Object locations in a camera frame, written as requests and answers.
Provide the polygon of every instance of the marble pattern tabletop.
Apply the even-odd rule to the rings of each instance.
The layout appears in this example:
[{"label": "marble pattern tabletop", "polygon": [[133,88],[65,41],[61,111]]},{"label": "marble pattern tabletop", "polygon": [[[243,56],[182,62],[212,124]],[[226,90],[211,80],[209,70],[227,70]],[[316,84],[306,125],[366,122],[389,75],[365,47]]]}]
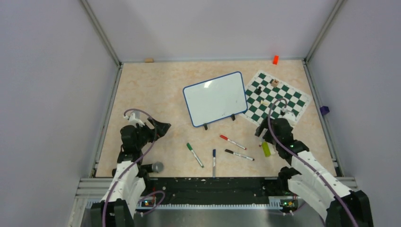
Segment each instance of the marble pattern tabletop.
[{"label": "marble pattern tabletop", "polygon": [[[277,176],[287,163],[278,154],[265,157],[255,134],[256,126],[241,116],[211,123],[206,131],[191,124],[183,96],[183,88],[231,72],[240,71],[246,85],[258,70],[265,71],[280,80],[311,95],[304,67],[300,60],[280,61],[196,61],[161,63],[126,63],[113,104],[106,137],[100,156],[97,177],[111,177],[120,151],[120,129],[127,125],[122,114],[126,109],[138,108],[160,122],[172,126],[144,157],[143,164],[160,161],[164,171],[150,174],[159,177],[212,177],[212,151],[216,149],[216,177]],[[326,139],[314,102],[295,126],[294,138],[304,142],[316,159],[335,175]],[[243,150],[219,137],[224,134],[247,147]],[[188,150],[190,143],[204,164],[201,168]],[[255,158],[250,161],[224,152],[234,152]]]}]

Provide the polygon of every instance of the blue marker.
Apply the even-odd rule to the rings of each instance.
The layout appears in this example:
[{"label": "blue marker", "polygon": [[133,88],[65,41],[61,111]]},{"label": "blue marker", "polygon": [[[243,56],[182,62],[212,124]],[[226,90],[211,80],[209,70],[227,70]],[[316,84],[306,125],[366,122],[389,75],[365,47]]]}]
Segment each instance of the blue marker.
[{"label": "blue marker", "polygon": [[216,149],[213,149],[213,177],[216,177]]}]

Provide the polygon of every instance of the orange block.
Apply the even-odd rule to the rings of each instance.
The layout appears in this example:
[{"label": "orange block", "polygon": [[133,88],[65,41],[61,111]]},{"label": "orange block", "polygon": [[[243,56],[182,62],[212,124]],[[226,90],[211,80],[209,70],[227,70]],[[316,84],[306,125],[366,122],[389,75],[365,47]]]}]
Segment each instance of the orange block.
[{"label": "orange block", "polygon": [[279,62],[279,56],[276,55],[276,56],[274,56],[273,64],[274,64],[274,65],[277,65],[278,62]]}]

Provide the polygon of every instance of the purple object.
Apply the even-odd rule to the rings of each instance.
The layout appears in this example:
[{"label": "purple object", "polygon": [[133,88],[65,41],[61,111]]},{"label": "purple object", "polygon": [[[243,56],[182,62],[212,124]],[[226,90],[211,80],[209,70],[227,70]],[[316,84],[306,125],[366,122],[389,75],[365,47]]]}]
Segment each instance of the purple object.
[{"label": "purple object", "polygon": [[325,116],[329,112],[330,112],[330,110],[329,110],[329,108],[327,106],[320,107],[320,113],[322,114],[322,116]]}]

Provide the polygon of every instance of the chessboard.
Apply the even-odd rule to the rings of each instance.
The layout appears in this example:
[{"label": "chessboard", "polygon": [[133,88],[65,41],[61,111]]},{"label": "chessboard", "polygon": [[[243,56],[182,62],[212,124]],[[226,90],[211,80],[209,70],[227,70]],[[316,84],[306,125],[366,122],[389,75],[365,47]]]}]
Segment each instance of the chessboard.
[{"label": "chessboard", "polygon": [[[274,80],[279,81],[276,87],[273,87],[271,84]],[[255,90],[259,87],[261,87],[261,93],[256,94]],[[287,100],[288,105],[286,109],[294,113],[296,117],[295,123],[299,121],[312,100],[310,95],[305,92],[261,70],[255,74],[245,87],[245,96],[248,110],[240,115],[255,125],[261,124],[263,119],[268,116],[272,103],[279,98],[285,98]],[[277,104],[271,114],[273,119],[280,116],[280,110],[284,105],[284,102],[279,102]]]}]

